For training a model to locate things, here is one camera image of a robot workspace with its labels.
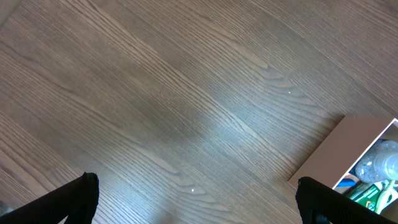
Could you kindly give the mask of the green Dettol soap packet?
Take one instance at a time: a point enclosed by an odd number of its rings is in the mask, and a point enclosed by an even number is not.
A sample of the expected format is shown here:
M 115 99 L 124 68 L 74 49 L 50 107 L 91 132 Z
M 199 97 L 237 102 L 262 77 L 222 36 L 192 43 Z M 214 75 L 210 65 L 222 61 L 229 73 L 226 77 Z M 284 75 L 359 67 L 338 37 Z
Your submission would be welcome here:
M 364 183 L 360 182 L 350 190 L 346 196 L 352 201 L 362 205 L 363 207 L 375 211 L 376 202 L 383 189 L 382 182 Z

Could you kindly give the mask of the green white toothbrush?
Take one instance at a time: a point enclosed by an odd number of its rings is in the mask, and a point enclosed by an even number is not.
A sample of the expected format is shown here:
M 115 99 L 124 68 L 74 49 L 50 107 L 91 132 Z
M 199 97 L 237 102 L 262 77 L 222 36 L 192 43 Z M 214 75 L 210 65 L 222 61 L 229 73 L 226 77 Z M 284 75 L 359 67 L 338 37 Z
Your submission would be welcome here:
M 390 180 L 384 190 L 380 193 L 377 198 L 376 208 L 374 210 L 377 214 L 380 215 L 389 204 L 397 199 L 397 191 L 394 189 L 395 187 L 397 187 L 395 181 Z

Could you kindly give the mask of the blue disposable razor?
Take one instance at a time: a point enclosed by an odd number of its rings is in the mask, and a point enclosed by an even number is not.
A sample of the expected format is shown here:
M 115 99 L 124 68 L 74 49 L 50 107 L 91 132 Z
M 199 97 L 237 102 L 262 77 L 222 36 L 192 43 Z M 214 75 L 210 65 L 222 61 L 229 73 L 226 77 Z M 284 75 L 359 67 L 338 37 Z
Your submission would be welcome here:
M 355 185 L 356 185 L 355 180 L 344 178 L 338 183 L 337 187 L 353 187 Z

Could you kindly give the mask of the clear spray bottle dark liquid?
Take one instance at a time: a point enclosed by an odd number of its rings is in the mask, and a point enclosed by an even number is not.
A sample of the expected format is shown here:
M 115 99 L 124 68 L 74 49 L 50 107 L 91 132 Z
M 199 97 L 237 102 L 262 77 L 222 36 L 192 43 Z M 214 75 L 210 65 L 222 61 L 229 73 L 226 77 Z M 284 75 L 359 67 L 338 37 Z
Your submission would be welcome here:
M 366 183 L 397 180 L 397 142 L 377 140 L 360 158 L 354 171 Z

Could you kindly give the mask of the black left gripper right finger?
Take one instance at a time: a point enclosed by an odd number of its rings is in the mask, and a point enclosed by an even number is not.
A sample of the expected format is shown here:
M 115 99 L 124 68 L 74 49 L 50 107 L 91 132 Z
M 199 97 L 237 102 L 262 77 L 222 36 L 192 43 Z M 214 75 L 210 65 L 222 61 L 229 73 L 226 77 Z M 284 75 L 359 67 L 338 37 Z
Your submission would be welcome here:
M 394 224 L 311 177 L 299 179 L 295 199 L 303 224 Z

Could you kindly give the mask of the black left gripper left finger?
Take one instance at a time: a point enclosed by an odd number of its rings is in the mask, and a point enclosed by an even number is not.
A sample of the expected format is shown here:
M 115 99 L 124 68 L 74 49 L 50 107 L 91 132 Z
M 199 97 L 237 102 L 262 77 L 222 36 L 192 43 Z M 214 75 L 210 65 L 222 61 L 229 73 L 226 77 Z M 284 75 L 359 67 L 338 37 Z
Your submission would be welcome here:
M 1 224 L 91 224 L 100 190 L 95 173 L 83 175 L 42 197 L 1 216 Z

